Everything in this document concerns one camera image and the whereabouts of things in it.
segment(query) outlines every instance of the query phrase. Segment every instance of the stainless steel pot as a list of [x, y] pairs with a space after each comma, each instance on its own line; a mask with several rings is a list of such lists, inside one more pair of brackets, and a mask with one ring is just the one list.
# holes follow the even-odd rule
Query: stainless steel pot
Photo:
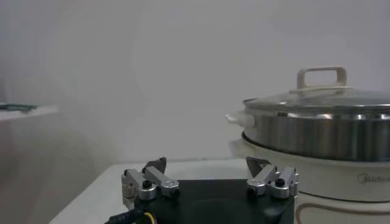
[[[305, 74], [336, 71], [337, 82], [308, 86]], [[390, 161], [390, 94], [346, 86], [342, 67], [301, 69], [297, 88], [244, 100], [227, 114], [244, 127], [243, 138], [280, 152], [345, 161]]]

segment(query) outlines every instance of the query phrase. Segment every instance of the pot handle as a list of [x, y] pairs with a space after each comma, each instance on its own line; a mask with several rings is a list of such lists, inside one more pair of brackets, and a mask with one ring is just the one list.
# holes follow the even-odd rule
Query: pot handle
[[247, 114], [244, 111], [237, 111], [230, 114], [225, 114], [225, 118], [230, 124], [237, 124], [243, 128], [252, 128], [255, 126], [255, 117]]
[[[337, 81], [333, 85], [308, 86], [305, 82], [305, 74], [314, 71], [336, 71]], [[313, 89], [339, 89], [339, 88], [349, 88], [347, 86], [347, 71], [345, 68], [341, 66], [313, 67], [313, 68], [304, 68], [299, 70], [297, 74], [297, 89], [293, 91], [306, 91], [306, 90], [313, 90]]]

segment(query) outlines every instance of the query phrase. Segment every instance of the brand logo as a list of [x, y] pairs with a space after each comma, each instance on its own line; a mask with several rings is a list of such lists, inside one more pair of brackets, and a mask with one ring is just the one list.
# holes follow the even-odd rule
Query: brand logo
[[361, 173], [358, 175], [358, 182], [361, 184], [390, 182], [390, 177], [381, 177], [369, 175], [368, 173]]

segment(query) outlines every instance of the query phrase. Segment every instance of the metal bracket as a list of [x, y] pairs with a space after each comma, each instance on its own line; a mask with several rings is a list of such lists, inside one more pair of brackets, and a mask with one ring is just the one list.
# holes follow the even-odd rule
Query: metal bracket
[[145, 169], [145, 178], [159, 186], [161, 194], [165, 197], [176, 198], [180, 195], [179, 182], [168, 178], [154, 166]]
[[271, 194], [275, 198], [285, 199], [290, 195], [298, 195], [298, 177], [296, 169], [286, 167], [280, 173], [280, 176], [271, 183]]
[[286, 167], [279, 172], [268, 160], [249, 156], [246, 161], [253, 176], [247, 181], [249, 195], [264, 195], [267, 188], [271, 188], [271, 195], [279, 199], [298, 195], [299, 174], [295, 168]]
[[263, 170], [252, 179], [247, 181], [248, 194], [260, 196], [266, 193], [267, 184], [278, 177], [277, 168], [273, 165], [267, 165]]
[[124, 198], [137, 196], [141, 200], [152, 200], [156, 197], [156, 185], [135, 169], [125, 170], [122, 174], [122, 195]]

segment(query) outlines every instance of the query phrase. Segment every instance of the black cable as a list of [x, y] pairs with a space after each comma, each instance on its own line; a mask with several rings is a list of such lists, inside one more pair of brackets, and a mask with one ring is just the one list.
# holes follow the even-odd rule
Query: black cable
[[143, 215], [143, 209], [133, 209], [119, 215], [111, 216], [105, 224], [129, 224], [142, 218]]

